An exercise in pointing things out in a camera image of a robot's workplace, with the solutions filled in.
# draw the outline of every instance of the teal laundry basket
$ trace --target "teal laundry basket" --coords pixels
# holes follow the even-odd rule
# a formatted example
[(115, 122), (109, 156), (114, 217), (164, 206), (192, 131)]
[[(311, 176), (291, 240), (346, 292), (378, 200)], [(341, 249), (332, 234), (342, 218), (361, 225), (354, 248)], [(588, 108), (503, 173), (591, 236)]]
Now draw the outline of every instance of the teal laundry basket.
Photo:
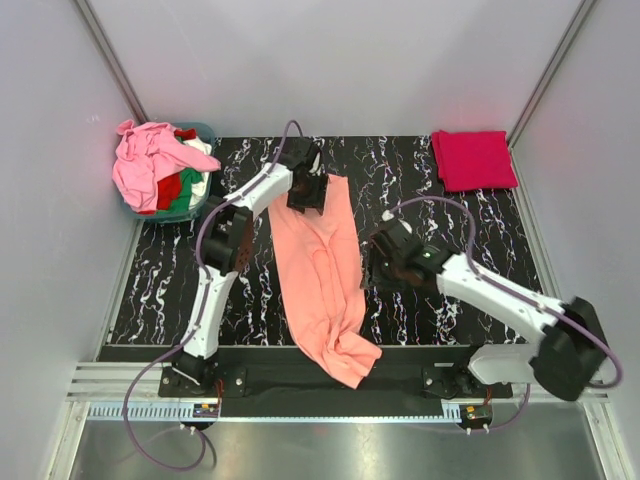
[[(194, 128), (196, 130), (196, 133), (198, 134), (198, 137), (200, 137), (200, 140), (202, 140), (204, 143), (208, 143), (212, 147), (214, 146), (214, 143), (216, 141), (216, 136), (213, 133), (213, 130), (211, 129), (211, 127), (209, 127), (208, 125), (205, 125), (204, 123), (197, 123), (197, 122), (180, 122), (180, 123), (174, 123), (173, 125), (176, 128), (179, 128), (181, 130), (189, 130), (191, 128)], [(150, 222), (150, 223), (189, 222), (200, 215), (200, 210), (202, 210), (202, 207), (204, 206), (204, 204), (207, 201), (207, 198), (210, 195), (211, 184), (215, 182), (220, 183), (221, 178), (222, 178), (222, 170), (218, 172), (212, 172), (209, 175), (209, 178), (207, 179), (207, 188), (205, 190), (205, 195), (202, 197), (202, 200), (200, 200), (200, 202), (198, 202), (196, 205), (193, 206), (193, 208), (190, 208), (186, 212), (166, 212), (166, 213), (159, 212), (159, 213), (156, 213), (155, 215), (140, 215), (139, 213), (131, 210), (131, 207), (126, 202), (124, 202), (124, 200), (122, 204), (124, 205), (125, 210), (127, 210), (127, 212), (130, 215), (132, 215), (134, 218), (144, 220), (145, 222)]]

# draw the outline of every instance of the black marble table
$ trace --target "black marble table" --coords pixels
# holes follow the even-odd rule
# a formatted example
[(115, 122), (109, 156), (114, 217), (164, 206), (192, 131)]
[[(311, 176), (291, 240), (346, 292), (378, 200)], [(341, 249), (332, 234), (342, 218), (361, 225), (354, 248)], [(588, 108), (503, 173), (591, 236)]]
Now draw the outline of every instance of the black marble table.
[[(382, 212), (416, 195), (442, 195), (429, 137), (329, 137), (322, 142), (326, 170), (347, 176), (358, 237), (366, 241)], [(278, 139), (229, 138), (214, 154), (225, 165), (224, 186), (234, 190), (258, 172)], [(509, 191), (446, 195), (471, 210), (479, 231), (475, 258), (507, 278), (539, 291), (522, 224)], [(425, 241), (466, 247), (467, 221), (450, 206), (414, 204), (402, 210)], [(196, 294), (196, 223), (145, 224), (111, 345), (179, 342)], [(500, 322), (452, 298), (423, 293), (366, 293), (362, 335), (377, 344), (484, 344), (522, 339)], [(267, 213), (255, 225), (254, 257), (231, 290), (220, 331), (223, 345), (292, 345), (270, 241)]]

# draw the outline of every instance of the pink cloth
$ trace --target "pink cloth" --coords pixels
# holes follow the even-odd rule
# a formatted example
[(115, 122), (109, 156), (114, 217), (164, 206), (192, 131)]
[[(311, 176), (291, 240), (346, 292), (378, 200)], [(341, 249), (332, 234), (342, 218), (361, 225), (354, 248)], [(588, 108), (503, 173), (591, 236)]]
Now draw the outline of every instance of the pink cloth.
[(434, 132), (438, 177), (448, 192), (515, 188), (506, 132)]
[(278, 276), (291, 334), (300, 349), (336, 380), (356, 388), (382, 351), (358, 335), (364, 291), (349, 184), (329, 176), (324, 215), (269, 206)]
[(121, 123), (122, 135), (116, 148), (113, 181), (125, 202), (135, 212), (157, 210), (158, 182), (186, 167), (200, 172), (220, 170), (220, 162), (198, 149), (181, 144), (168, 123), (148, 122), (134, 127), (133, 120)]

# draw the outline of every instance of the white wall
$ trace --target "white wall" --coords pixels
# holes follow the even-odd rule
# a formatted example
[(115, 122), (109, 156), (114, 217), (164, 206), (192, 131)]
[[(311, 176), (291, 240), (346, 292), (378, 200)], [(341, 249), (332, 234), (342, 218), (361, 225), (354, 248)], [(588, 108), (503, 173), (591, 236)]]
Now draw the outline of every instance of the white wall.
[(595, 304), (626, 367), (611, 397), (636, 462), (639, 20), (637, 0), (600, 2), (515, 148), (563, 295)]
[(92, 0), (151, 117), (224, 136), (510, 129), (579, 0)]
[(0, 14), (0, 464), (43, 478), (133, 228), (110, 179), (130, 113), (67, 0)]

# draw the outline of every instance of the white cloth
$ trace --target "white cloth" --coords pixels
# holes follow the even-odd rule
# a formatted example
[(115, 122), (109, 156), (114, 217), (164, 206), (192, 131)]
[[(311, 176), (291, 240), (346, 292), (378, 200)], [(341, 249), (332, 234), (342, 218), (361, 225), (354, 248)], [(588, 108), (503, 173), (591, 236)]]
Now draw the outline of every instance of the white cloth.
[[(184, 144), (189, 145), (193, 148), (197, 148), (206, 155), (211, 155), (211, 145), (209, 145), (208, 143), (204, 143), (197, 137), (193, 140), (185, 140)], [(189, 200), (189, 210), (195, 207), (204, 198), (205, 194), (207, 193), (208, 182), (209, 172), (202, 172), (202, 181), (191, 184), (191, 200)]]

